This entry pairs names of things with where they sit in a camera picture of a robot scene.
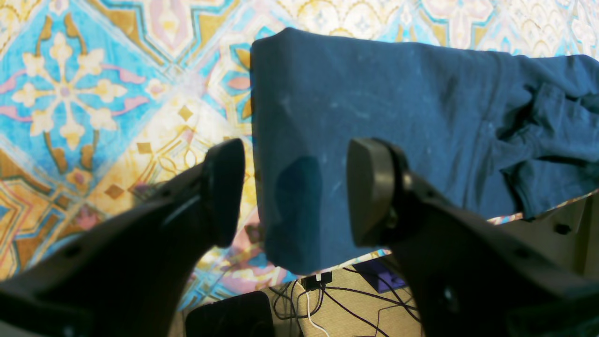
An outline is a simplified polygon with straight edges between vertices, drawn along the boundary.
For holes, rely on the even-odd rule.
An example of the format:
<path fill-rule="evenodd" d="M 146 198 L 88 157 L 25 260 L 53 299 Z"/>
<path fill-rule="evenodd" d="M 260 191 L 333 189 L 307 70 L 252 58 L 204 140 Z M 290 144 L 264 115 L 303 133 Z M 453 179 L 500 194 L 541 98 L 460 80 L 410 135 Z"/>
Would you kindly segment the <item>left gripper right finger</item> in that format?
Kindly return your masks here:
<path fill-rule="evenodd" d="M 413 173 L 372 138 L 347 150 L 351 232 L 388 247 L 427 337 L 596 337 L 598 282 L 550 261 Z"/>

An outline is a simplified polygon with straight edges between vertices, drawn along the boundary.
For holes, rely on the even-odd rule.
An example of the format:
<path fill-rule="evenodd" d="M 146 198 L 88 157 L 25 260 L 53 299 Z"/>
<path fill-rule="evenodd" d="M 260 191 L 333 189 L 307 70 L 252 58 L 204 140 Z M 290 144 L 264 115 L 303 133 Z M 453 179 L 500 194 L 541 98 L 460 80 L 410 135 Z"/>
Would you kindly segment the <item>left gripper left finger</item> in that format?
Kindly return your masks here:
<path fill-rule="evenodd" d="M 1 283 L 3 337 L 166 337 L 193 269 L 233 243 L 244 145 L 201 164 Z"/>

